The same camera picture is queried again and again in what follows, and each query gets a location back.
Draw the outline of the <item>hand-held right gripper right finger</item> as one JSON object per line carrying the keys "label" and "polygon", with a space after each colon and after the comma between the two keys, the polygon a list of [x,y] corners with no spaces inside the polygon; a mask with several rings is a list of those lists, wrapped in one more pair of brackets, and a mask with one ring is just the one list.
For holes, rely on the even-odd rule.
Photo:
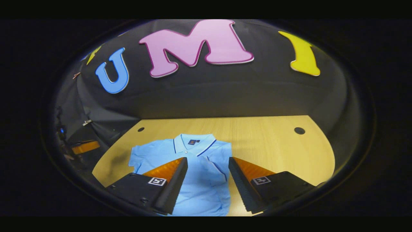
{"label": "hand-held right gripper right finger", "polygon": [[326,183],[325,178],[306,177],[285,168],[270,170],[237,157],[229,158],[229,170],[244,209],[251,215],[290,214]]}

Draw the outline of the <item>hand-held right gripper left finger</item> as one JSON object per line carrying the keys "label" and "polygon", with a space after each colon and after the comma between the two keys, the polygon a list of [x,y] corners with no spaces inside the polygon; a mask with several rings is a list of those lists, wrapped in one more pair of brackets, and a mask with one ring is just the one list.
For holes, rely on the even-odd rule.
{"label": "hand-held right gripper left finger", "polygon": [[138,209],[172,214],[187,169],[187,158],[178,158],[143,174],[128,173],[106,191]]}

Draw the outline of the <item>light blue T-shirt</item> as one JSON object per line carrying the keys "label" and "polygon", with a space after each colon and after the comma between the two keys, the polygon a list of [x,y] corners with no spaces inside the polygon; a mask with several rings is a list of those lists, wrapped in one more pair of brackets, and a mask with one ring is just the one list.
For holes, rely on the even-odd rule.
{"label": "light blue T-shirt", "polygon": [[218,217],[226,216],[231,205],[231,156],[232,144],[212,134],[179,134],[133,147],[128,165],[143,174],[185,157],[188,168],[172,216]]}

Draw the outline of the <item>black backdrop cloth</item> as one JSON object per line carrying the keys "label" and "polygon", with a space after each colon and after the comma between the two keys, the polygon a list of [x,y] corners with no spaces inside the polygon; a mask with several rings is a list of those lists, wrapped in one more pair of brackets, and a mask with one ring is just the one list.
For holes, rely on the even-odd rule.
{"label": "black backdrop cloth", "polygon": [[73,63],[56,93],[67,141],[91,134],[109,148],[143,119],[303,115],[327,137],[339,170],[359,145],[353,75],[326,44],[297,31],[320,74],[293,68],[297,49],[281,31],[290,29],[251,19],[163,19],[106,38]]}

